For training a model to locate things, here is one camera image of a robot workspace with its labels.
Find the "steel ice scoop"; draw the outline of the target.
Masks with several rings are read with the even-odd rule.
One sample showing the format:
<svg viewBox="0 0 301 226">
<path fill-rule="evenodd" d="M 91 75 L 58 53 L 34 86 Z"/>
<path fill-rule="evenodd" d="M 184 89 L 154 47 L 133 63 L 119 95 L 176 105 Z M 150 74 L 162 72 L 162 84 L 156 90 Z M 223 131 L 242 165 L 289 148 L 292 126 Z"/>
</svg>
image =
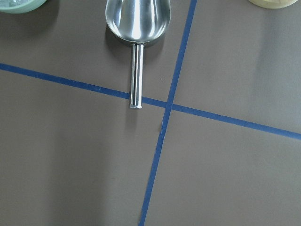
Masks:
<svg viewBox="0 0 301 226">
<path fill-rule="evenodd" d="M 105 18 L 112 33 L 132 48 L 129 107 L 142 108 L 144 49 L 159 40 L 171 20 L 169 0 L 108 0 Z"/>
</svg>

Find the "wooden mug tree stand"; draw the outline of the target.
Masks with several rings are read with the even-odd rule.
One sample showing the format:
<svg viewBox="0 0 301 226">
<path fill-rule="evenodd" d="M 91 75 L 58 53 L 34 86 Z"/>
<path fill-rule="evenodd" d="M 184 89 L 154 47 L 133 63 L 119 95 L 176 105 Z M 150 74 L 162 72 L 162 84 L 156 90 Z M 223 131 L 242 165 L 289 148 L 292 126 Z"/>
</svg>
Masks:
<svg viewBox="0 0 301 226">
<path fill-rule="evenodd" d="M 281 9 L 286 8 L 298 0 L 249 0 L 250 3 L 267 9 Z"/>
</svg>

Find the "green bowl of ice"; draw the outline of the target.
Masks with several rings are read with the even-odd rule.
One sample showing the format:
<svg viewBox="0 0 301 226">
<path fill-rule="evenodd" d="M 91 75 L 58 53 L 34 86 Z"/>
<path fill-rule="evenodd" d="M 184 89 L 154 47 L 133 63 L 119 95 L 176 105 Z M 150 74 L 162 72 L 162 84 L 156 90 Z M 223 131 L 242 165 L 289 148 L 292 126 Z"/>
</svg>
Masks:
<svg viewBox="0 0 301 226">
<path fill-rule="evenodd" d="M 42 6 L 46 0 L 1 0 L 0 11 L 9 14 L 21 14 Z"/>
</svg>

